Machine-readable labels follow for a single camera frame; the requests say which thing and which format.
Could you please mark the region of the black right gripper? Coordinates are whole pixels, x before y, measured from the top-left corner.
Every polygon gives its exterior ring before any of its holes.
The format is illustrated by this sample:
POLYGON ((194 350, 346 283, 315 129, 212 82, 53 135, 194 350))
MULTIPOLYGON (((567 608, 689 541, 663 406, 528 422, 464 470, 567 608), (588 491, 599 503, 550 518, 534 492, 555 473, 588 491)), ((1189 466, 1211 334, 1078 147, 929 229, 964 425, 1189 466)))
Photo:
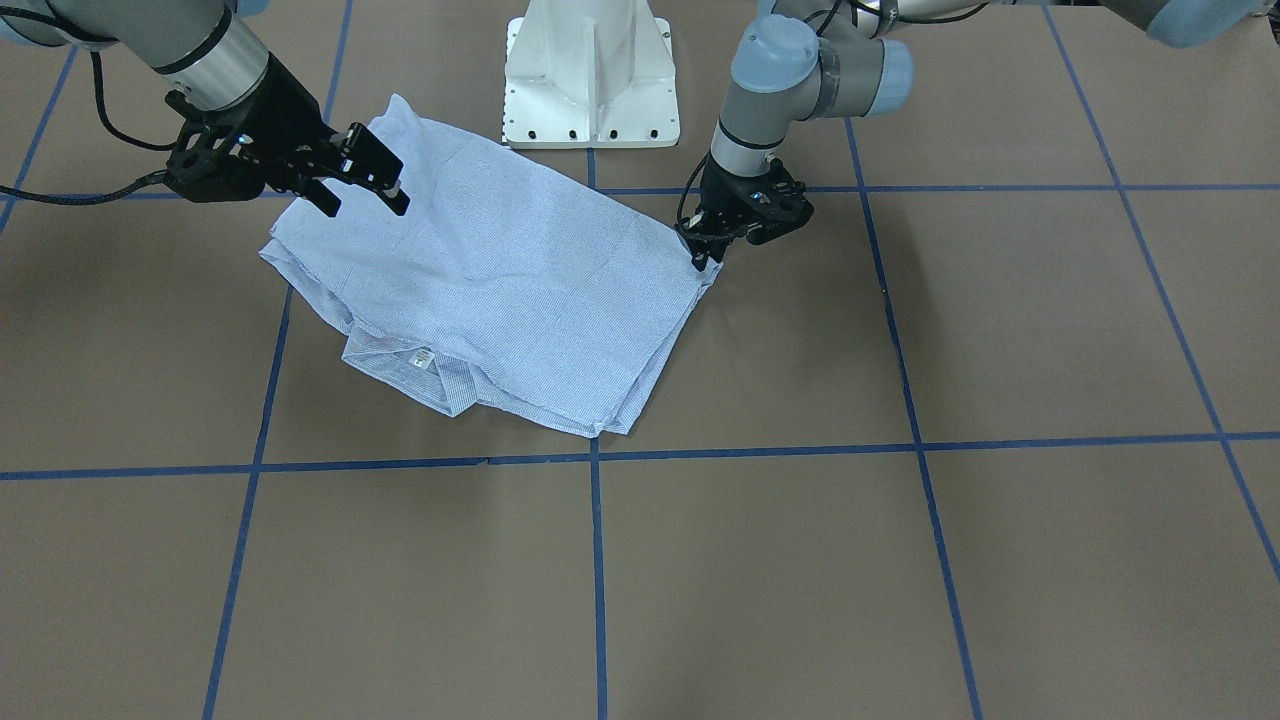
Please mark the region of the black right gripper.
MULTIPOLYGON (((206 111, 173 90, 166 104, 184 123, 172 150, 164 184, 192 202, 238 202, 265 187, 289 192, 335 218, 342 200, 323 178, 337 165, 335 131, 323 122, 316 99, 270 56, 259 86, 234 106, 206 111)), ((398 156, 362 123, 338 141, 338 179, 374 193, 397 217, 410 209, 401 188, 398 156)))

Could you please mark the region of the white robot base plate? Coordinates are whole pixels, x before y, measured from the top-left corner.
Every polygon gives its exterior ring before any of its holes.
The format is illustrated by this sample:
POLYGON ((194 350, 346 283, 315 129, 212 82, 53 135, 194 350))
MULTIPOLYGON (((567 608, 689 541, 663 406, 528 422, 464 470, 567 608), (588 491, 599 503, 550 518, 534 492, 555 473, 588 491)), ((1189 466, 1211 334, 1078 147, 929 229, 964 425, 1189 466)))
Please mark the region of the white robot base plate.
POLYGON ((646 1, 531 1, 506 27, 502 141, 666 149, 681 119, 672 28, 646 1))

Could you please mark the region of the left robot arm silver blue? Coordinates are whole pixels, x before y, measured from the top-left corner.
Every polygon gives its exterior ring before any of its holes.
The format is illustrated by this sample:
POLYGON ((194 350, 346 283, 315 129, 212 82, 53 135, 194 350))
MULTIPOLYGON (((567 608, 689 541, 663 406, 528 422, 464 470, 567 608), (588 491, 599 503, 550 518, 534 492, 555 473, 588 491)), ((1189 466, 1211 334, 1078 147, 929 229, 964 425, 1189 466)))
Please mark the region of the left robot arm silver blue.
POLYGON ((778 154, 791 126, 897 111, 915 82, 902 26, 970 19, 983 1, 762 1, 730 63, 710 146, 686 181, 699 201, 673 231, 696 272, 737 240, 801 229, 814 209, 778 154))

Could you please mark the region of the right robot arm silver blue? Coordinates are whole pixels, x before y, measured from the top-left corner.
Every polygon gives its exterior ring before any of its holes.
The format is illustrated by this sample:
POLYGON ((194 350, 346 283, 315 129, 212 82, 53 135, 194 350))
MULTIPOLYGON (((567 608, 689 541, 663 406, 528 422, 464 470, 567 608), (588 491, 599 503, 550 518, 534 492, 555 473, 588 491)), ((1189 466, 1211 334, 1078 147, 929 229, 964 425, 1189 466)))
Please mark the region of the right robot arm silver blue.
POLYGON ((364 124, 332 128, 310 91, 241 19, 237 1, 5 1, 8 37, 88 49, 122 45, 170 86, 165 101, 183 124, 161 151, 166 165, 123 190, 88 196, 111 202, 163 184, 191 202, 238 202, 264 190, 293 193, 328 217, 335 179, 369 191, 403 215, 402 160, 364 124))

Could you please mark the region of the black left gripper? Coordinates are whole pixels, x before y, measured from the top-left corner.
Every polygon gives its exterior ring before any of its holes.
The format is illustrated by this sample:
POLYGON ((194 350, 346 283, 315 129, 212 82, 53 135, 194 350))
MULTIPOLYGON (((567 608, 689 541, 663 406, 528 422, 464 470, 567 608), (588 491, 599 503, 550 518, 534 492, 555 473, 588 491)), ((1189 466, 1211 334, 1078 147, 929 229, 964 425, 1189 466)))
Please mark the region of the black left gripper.
POLYGON ((778 158, 768 158, 765 173, 754 177, 735 176, 704 158, 681 193, 676 232, 694 268, 705 272, 723 261, 736 240, 759 246, 801 229, 814 214, 805 192, 778 158))

